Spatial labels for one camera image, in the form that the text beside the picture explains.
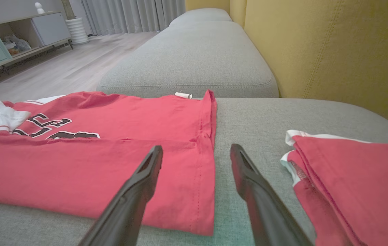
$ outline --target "storage cabinet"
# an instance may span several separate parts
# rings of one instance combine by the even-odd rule
[[[13,34],[19,39],[26,40],[30,49],[11,56],[3,40],[4,37]],[[60,12],[39,14],[0,23],[0,66],[9,65],[48,47],[69,42],[70,37],[64,17]]]
[[[61,13],[34,17],[32,21],[44,45],[71,37]]]

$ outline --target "yellow sofa backrest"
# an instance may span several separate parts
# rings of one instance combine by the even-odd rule
[[[185,0],[186,11],[202,8],[218,8],[230,12],[230,0]]]
[[[388,119],[388,1],[247,0],[244,29],[282,97],[342,101]]]

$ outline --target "clothing tag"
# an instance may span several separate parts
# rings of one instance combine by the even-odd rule
[[[176,92],[174,95],[179,96],[179,97],[183,97],[183,98],[187,98],[187,99],[191,99],[192,98],[192,94]]]

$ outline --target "gray fabric cushion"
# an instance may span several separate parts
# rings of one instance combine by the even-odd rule
[[[229,14],[222,9],[204,8],[190,10],[176,19],[174,19],[169,26],[184,25],[191,22],[208,22],[208,21],[222,21],[231,22]]]
[[[236,192],[232,143],[239,143],[270,182],[303,230],[314,228],[279,159],[292,148],[285,131],[334,134],[388,143],[388,120],[366,109],[332,101],[284,98],[218,98],[215,147],[215,227],[213,237],[143,226],[138,245],[254,245],[244,201]],[[76,245],[91,219],[0,204],[0,245]]]
[[[217,97],[278,97],[269,67],[234,22],[166,28],[111,69],[97,90],[143,98],[176,92]]]

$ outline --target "red jersey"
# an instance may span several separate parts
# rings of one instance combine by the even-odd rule
[[[388,245],[388,144],[287,131],[281,162],[317,246]]]
[[[0,203],[97,218],[154,145],[143,224],[212,235],[217,103],[79,92],[0,102]]]

